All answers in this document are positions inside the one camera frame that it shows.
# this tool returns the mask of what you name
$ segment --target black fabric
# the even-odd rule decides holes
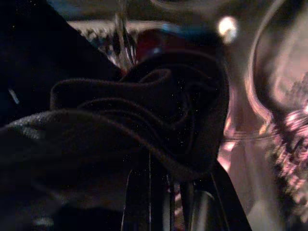
[[[0,19],[0,125],[48,110],[50,89],[60,80],[120,78],[120,70],[44,0],[1,1]]]
[[[116,209],[145,153],[180,182],[210,171],[229,102],[215,58],[159,54],[120,79],[45,2],[17,3],[14,25],[0,37],[0,96],[12,109],[1,121],[28,117],[0,129],[1,230],[83,202],[98,182],[104,199],[94,206]]]
[[[187,51],[149,59],[119,82],[64,80],[52,88],[51,111],[0,130],[1,175],[69,203],[95,176],[127,178],[146,149],[175,179],[195,180],[217,157],[227,106],[216,61]]]

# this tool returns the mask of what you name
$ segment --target black cloth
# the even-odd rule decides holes
[[[116,193],[121,201],[144,153],[180,182],[210,171],[229,103],[215,58],[159,54],[120,79],[47,4],[27,4],[31,10],[18,6],[14,30],[1,40],[2,73],[21,101],[5,120],[29,115],[0,129],[1,230],[87,197],[94,179],[105,198]],[[114,201],[101,206],[114,209]]]

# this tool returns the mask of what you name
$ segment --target bright light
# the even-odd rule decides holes
[[[224,43],[232,43],[238,34],[238,24],[236,19],[230,16],[223,17],[218,23],[218,32],[223,38]]]

